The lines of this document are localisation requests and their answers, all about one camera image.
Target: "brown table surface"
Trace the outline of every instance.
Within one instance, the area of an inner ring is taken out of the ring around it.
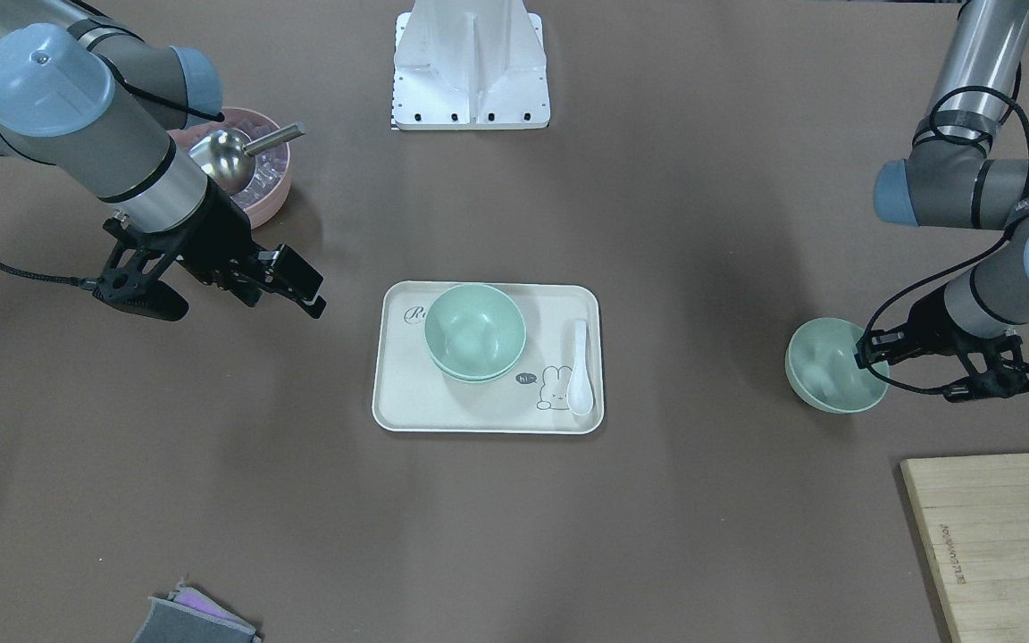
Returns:
[[[321,269],[329,306],[249,310],[173,269],[192,310],[166,324],[0,274],[0,640],[130,639],[185,574],[273,643],[943,636],[898,461],[1029,451],[1029,395],[833,417],[782,362],[802,322],[864,322],[995,238],[871,209],[955,5],[535,0],[554,120],[491,134],[389,130],[404,1],[97,5],[207,52],[228,105],[312,128],[256,237]],[[1017,123],[996,153],[1024,153]],[[0,159],[9,263],[95,273],[106,215]],[[405,280],[590,288],[603,426],[376,426]],[[922,362],[897,373],[958,376]]]

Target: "gray cloth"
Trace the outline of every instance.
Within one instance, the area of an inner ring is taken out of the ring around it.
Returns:
[[[134,643],[260,643],[256,628],[150,598],[150,615]]]

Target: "pink bowl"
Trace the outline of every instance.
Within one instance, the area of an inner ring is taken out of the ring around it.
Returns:
[[[236,127],[250,139],[260,138],[280,127],[267,115],[247,110],[245,107],[224,107],[220,112],[225,114],[224,122],[204,122],[201,126],[189,127],[188,130],[171,130],[169,136],[177,142],[181,151],[187,152],[189,147],[197,144],[206,134],[223,127]],[[273,149],[260,152],[256,164],[257,174],[244,190],[233,195],[234,203],[248,215],[253,229],[265,220],[273,219],[282,205],[285,205],[285,200],[288,200],[288,190],[291,188],[289,150],[288,143],[282,143]],[[265,165],[274,168],[275,174],[279,176],[278,179],[273,181],[271,176],[260,176],[260,167]]]

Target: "white ceramic spoon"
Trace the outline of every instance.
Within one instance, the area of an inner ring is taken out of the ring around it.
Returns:
[[[571,386],[567,388],[566,400],[575,416],[589,416],[593,410],[593,386],[586,363],[586,319],[574,322],[574,370]]]

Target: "metal cylinder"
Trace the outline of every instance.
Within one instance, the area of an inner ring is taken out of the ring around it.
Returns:
[[[99,41],[92,51],[110,61],[130,84],[177,105],[188,105],[185,73],[173,49],[150,47],[136,37],[118,34]],[[188,114],[172,107],[156,105],[143,98],[138,102],[167,130],[180,130],[187,121]]]
[[[1029,277],[1024,267],[1029,219],[1012,243],[947,285],[948,315],[977,337],[993,337],[1029,324]]]
[[[63,29],[93,16],[65,0],[0,0],[0,37],[32,24],[55,24]]]
[[[130,94],[117,91],[106,113],[80,132],[49,139],[4,133],[17,149],[62,167],[142,233],[168,230],[200,206],[208,176]]]
[[[959,86],[991,86],[1012,94],[1014,80],[1029,37],[1029,0],[971,0],[963,8],[944,68],[939,71],[931,107]],[[998,121],[1005,103],[988,94],[967,92],[949,98],[939,111],[966,111]],[[963,127],[948,127],[947,134],[975,138]]]

